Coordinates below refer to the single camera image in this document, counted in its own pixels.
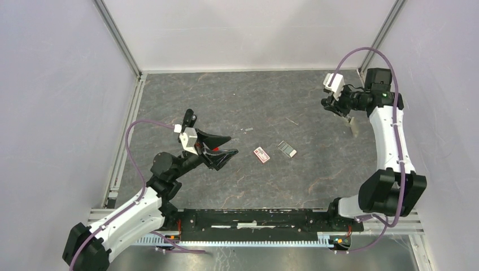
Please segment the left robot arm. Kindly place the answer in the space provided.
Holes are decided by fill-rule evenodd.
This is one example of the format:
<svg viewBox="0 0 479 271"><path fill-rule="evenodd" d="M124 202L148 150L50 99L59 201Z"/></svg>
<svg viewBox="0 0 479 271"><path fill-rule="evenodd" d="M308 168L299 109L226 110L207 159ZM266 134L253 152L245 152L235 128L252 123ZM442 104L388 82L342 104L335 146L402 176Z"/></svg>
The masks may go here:
<svg viewBox="0 0 479 271"><path fill-rule="evenodd" d="M178 178L202 164L220 170L238 153L236 149L218 149L230 140L230 136L196 128L180 129L181 155L158 153L150 169L151 178L135 196L89 226L80 222L71 229L62 255L69 269L107 270L125 249L146 234L160 228L173 229L177 208L170 200L182 187Z"/></svg>

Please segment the staple tray box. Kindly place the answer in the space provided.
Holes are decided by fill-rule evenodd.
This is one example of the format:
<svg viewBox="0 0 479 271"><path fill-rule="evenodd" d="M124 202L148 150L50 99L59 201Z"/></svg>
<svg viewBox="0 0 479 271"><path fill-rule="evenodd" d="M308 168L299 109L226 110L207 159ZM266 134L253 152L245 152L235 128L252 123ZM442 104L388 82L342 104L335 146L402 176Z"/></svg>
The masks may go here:
<svg viewBox="0 0 479 271"><path fill-rule="evenodd" d="M281 141L277 148L282 152L284 153L285 155L287 155L289 158L293 158L296 154L297 154L297 150L294 149L293 147L291 147L290 144L288 144L287 142L285 141Z"/></svg>

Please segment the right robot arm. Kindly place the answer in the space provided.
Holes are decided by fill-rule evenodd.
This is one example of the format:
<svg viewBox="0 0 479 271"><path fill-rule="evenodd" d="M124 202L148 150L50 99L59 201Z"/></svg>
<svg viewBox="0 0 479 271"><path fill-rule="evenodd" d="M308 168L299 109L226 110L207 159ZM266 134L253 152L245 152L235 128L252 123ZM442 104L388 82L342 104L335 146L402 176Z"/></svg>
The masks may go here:
<svg viewBox="0 0 479 271"><path fill-rule="evenodd" d="M341 230L350 218L369 214L406 217L426 189L425 176L419 175L409 157L403 131L402 96L391 90L393 74L389 69L367 71L364 88L345 84L340 74L328 73L324 79L327 98L325 110L351 121L351 111L367 114L373 128L377 152L377 169L355 196L335 199L326 223Z"/></svg>

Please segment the black stapler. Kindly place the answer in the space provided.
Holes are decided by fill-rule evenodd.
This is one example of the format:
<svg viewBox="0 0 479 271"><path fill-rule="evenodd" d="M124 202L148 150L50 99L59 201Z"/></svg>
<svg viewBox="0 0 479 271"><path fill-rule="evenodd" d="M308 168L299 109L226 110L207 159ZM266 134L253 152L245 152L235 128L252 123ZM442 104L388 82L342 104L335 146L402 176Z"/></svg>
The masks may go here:
<svg viewBox="0 0 479 271"><path fill-rule="evenodd" d="M193 128L196 120L197 116L194 111L191 108L187 109L184 114L183 122L181 124L182 131L184 131L185 128Z"/></svg>

